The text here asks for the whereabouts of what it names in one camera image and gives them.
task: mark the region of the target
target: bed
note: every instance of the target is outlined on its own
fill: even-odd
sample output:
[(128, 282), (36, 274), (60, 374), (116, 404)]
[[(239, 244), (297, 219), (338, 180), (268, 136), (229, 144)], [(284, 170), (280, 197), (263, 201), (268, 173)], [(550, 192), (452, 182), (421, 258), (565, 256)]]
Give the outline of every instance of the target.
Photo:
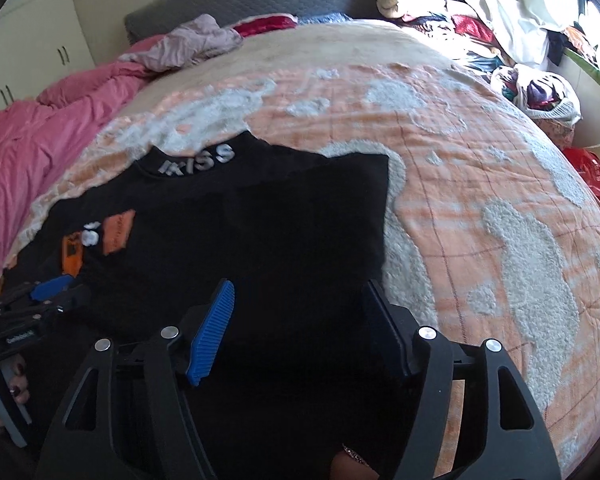
[[(529, 118), (389, 23), (374, 0), (157, 0), (132, 43), (209, 12), (345, 12), (353, 22), (247, 38), (139, 91), (33, 202), (6, 261), (58, 200), (109, 181), (151, 145), (188, 155), (248, 129), (326, 155), (385, 153), (384, 288), (459, 342), (495, 337), (525, 377), (566, 478), (600, 438), (600, 203)], [(462, 391), (438, 473), (450, 470)]]

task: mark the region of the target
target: orange patch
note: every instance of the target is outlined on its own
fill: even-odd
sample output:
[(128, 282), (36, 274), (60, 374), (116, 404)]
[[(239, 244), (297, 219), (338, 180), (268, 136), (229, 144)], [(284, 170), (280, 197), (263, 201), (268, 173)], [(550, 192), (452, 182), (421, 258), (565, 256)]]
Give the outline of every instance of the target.
[(102, 252), (105, 256), (126, 247), (131, 227), (134, 224), (134, 216), (136, 216), (136, 212), (130, 209), (125, 213), (110, 216), (103, 222)]
[(82, 268), (82, 240), (81, 232), (75, 232), (62, 238), (62, 273), (78, 277)]

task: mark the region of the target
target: cabinet handle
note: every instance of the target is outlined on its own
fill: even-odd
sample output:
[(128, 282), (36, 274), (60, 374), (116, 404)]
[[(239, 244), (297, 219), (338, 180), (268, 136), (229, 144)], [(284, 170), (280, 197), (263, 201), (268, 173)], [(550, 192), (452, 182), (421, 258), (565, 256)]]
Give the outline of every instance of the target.
[(11, 89), (9, 88), (9, 85), (5, 85), (5, 88), (7, 89), (7, 92), (9, 93), (9, 99), (11, 99), (11, 102), (14, 103), (15, 100), (13, 99), (13, 94), (11, 93)]

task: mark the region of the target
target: grey handle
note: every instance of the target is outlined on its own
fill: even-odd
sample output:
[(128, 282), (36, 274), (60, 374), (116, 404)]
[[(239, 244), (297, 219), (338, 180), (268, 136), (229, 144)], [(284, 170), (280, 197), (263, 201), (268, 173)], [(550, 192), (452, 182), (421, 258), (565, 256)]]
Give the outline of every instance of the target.
[(11, 89), (9, 88), (9, 85), (5, 85), (4, 87), (7, 89), (7, 92), (9, 93), (9, 99), (11, 99), (11, 102), (14, 103), (15, 99), (13, 98), (13, 94), (11, 93)]
[[(15, 376), (15, 373), (13, 372), (13, 364), (14, 364), (15, 359), (16, 359), (15, 356), (10, 357), (0, 363), (0, 373), (4, 377), (4, 381), (7, 384), (9, 384), (9, 382)], [(26, 423), (30, 425), (32, 423), (32, 420), (31, 420), (31, 416), (29, 415), (29, 412), (27, 411), (27, 409), (21, 404), (18, 404), (18, 409), (20, 410), (20, 413), (22, 414)], [(4, 429), (7, 430), (7, 433), (9, 433), (9, 436), (11, 437), (11, 440), (13, 440), (13, 443), (17, 447), (26, 447), (27, 446), (26, 439), (24, 438), (23, 434), (21, 434), (20, 431), (18, 430), (18, 428), (16, 427), (16, 424), (14, 423), (14, 421), (11, 420), (11, 417), (9, 416), (9, 412), (7, 411), (7, 408), (5, 407), (1, 398), (0, 398), (0, 420), (4, 424)]]

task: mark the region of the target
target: light purple blanket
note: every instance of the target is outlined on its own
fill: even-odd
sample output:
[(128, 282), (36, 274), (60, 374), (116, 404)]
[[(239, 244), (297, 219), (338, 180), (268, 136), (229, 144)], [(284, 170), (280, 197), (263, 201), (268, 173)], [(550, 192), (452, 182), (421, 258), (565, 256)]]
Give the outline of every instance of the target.
[(202, 14), (172, 30), (150, 50), (123, 54), (118, 59), (135, 61), (152, 72), (165, 72), (226, 54), (241, 43), (238, 32), (220, 28), (212, 16)]

